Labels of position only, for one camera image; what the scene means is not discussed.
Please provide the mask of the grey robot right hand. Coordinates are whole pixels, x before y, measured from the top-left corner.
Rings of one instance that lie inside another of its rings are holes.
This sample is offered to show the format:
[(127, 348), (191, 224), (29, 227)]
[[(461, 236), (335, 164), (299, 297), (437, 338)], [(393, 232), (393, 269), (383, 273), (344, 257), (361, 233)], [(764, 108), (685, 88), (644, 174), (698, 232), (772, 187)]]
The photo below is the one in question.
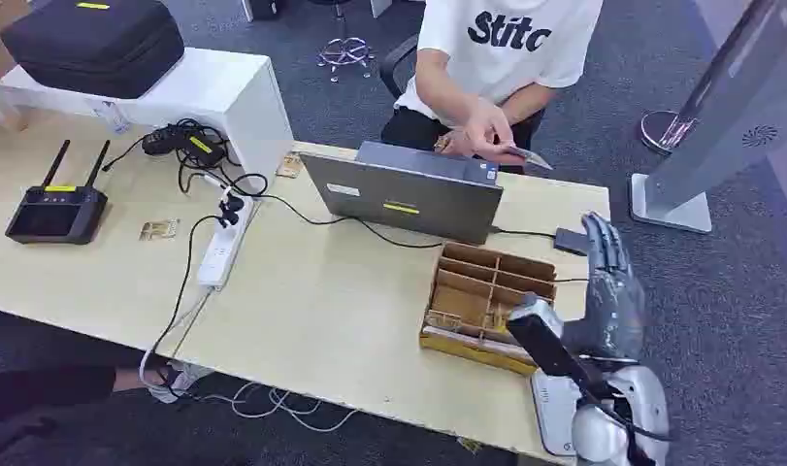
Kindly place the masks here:
[(589, 240), (584, 316), (563, 320), (529, 295), (506, 328), (545, 374), (589, 388), (602, 383), (604, 370), (639, 364), (645, 300), (618, 230), (595, 212), (581, 223)]

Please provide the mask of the person's right hand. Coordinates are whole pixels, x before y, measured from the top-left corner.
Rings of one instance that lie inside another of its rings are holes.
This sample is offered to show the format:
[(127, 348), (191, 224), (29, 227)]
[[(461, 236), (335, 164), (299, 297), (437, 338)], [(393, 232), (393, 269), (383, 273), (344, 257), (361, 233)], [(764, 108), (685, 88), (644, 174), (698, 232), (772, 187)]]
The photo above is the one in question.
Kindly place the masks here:
[(474, 98), (469, 107), (464, 131), (473, 154), (507, 165), (523, 165), (525, 158), (515, 152), (513, 134), (504, 112), (482, 98)]

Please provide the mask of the person's left hand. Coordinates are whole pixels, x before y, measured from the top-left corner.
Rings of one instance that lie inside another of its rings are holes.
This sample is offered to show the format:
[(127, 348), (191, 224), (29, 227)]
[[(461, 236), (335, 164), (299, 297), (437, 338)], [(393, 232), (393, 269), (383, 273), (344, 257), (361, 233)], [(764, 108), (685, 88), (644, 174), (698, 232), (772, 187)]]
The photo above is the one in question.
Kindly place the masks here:
[(471, 139), (461, 129), (453, 129), (441, 135), (434, 144), (434, 152), (465, 157), (476, 155)]

